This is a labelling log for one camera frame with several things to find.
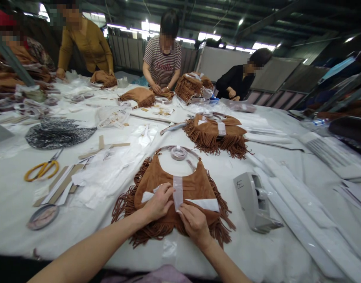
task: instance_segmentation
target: brown suede fringe bag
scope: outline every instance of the brown suede fringe bag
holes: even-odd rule
[[[194,119],[187,120],[186,126],[183,128],[186,135],[195,143],[195,147],[204,151],[205,153],[220,154],[220,149],[226,150],[230,153],[232,158],[245,158],[248,152],[246,142],[248,141],[243,136],[247,133],[244,129],[238,127],[241,122],[234,117],[225,116],[221,120],[225,124],[226,135],[220,136],[217,121],[206,118],[202,114],[196,114]]]
[[[103,86],[101,86],[101,89],[110,88],[110,87],[118,85],[118,81],[116,80],[116,78],[113,75],[110,75],[106,71],[103,71],[103,70],[95,71],[93,76],[90,79],[90,82],[103,83]]]
[[[184,74],[177,82],[175,93],[189,105],[192,97],[202,96],[202,86],[209,89],[213,88],[211,80],[206,76],[202,76],[201,81],[199,81],[192,73]]]
[[[156,96],[162,96],[162,97],[166,97],[169,100],[172,100],[174,96],[174,92],[162,93]],[[143,87],[137,87],[127,91],[119,98],[120,101],[127,101],[130,99],[136,101],[137,107],[139,108],[150,107],[156,103],[155,94],[151,88],[147,89]]]
[[[165,172],[159,162],[159,151],[155,152],[153,159],[148,157],[142,164],[139,172],[134,177],[135,185],[131,186],[128,192],[119,196],[116,201],[114,210],[112,212],[112,221],[116,222],[120,218],[127,217],[136,210],[143,208],[146,202],[141,203],[144,192],[153,193],[153,190],[160,184],[173,184],[173,175]],[[221,197],[217,190],[215,182],[209,175],[209,172],[204,168],[201,158],[197,164],[196,170],[189,176],[182,177],[183,186],[183,202],[199,208],[206,216],[210,234],[215,238],[221,247],[223,243],[229,243],[231,238],[229,236],[230,230],[226,228],[222,220],[228,224],[230,229],[236,229],[234,224],[229,220],[228,215],[231,211],[228,209],[227,203]],[[187,201],[186,199],[217,199],[220,207],[220,212],[215,212],[208,209],[202,209],[198,205]],[[182,235],[188,236],[183,222],[179,215],[175,212],[174,204],[170,207],[168,213],[144,228],[133,234],[130,243],[133,248],[140,244],[145,244],[149,239],[162,240],[166,235],[170,234],[176,228]]]

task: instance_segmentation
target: hand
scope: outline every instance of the hand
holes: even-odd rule
[[[170,91],[170,88],[167,86],[167,87],[165,87],[165,88],[163,88],[163,89],[161,89],[161,92],[162,93],[168,93]]]
[[[181,211],[179,216],[191,240],[200,250],[208,248],[213,238],[209,233],[207,218],[204,213],[195,206],[189,206],[185,203],[180,205],[179,210]]]
[[[155,94],[161,94],[162,90],[161,90],[161,87],[159,85],[157,85],[157,84],[152,85],[152,89],[153,89]]]
[[[154,196],[148,200],[142,208],[149,222],[160,219],[166,215],[170,206],[174,203],[172,200],[169,200],[173,192],[174,188],[170,183],[160,185]]]
[[[228,91],[229,91],[229,98],[233,98],[236,96],[236,91],[231,87],[228,87]]]
[[[65,70],[62,68],[58,68],[56,71],[56,77],[59,79],[65,79]]]

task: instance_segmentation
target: person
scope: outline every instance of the person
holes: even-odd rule
[[[146,46],[142,72],[154,93],[169,92],[181,74],[182,50],[175,41],[179,17],[173,9],[161,17],[160,35],[151,38]]]
[[[169,200],[173,192],[174,188],[170,183],[161,185],[142,209],[75,244],[32,277],[28,283],[90,281],[130,236],[166,215],[173,204],[173,201]],[[212,238],[203,212],[196,207],[182,204],[179,215],[190,238],[224,283],[251,282]]]
[[[4,43],[11,48],[17,58],[20,59],[26,50],[34,60],[45,66],[48,71],[54,72],[55,64],[53,63],[52,58],[45,51],[43,45],[35,39],[23,34],[20,30],[21,24],[17,15],[14,13],[8,15],[0,10],[0,36]]]
[[[74,43],[86,62],[87,71],[81,75],[91,77],[96,70],[103,70],[113,75],[112,53],[99,27],[82,16],[76,5],[76,0],[54,0],[54,2],[66,21],[56,76],[60,79],[65,78],[65,71],[72,56]]]
[[[255,72],[263,68],[271,57],[272,53],[269,49],[261,48],[250,56],[247,64],[233,66],[218,79],[216,83],[219,91],[217,97],[235,101],[244,100],[255,79]]]

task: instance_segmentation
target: striped shirt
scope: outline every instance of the striped shirt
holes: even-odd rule
[[[169,55],[161,52],[160,36],[151,38],[146,46],[144,61],[150,66],[149,72],[154,82],[161,88],[170,83],[174,71],[181,68],[182,50],[179,43],[175,43],[175,51]]]

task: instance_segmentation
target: gray tape dispenser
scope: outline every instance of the gray tape dispenser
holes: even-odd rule
[[[239,175],[234,178],[234,186],[251,230],[267,234],[284,227],[283,223],[270,217],[267,191],[257,174],[246,172]]]

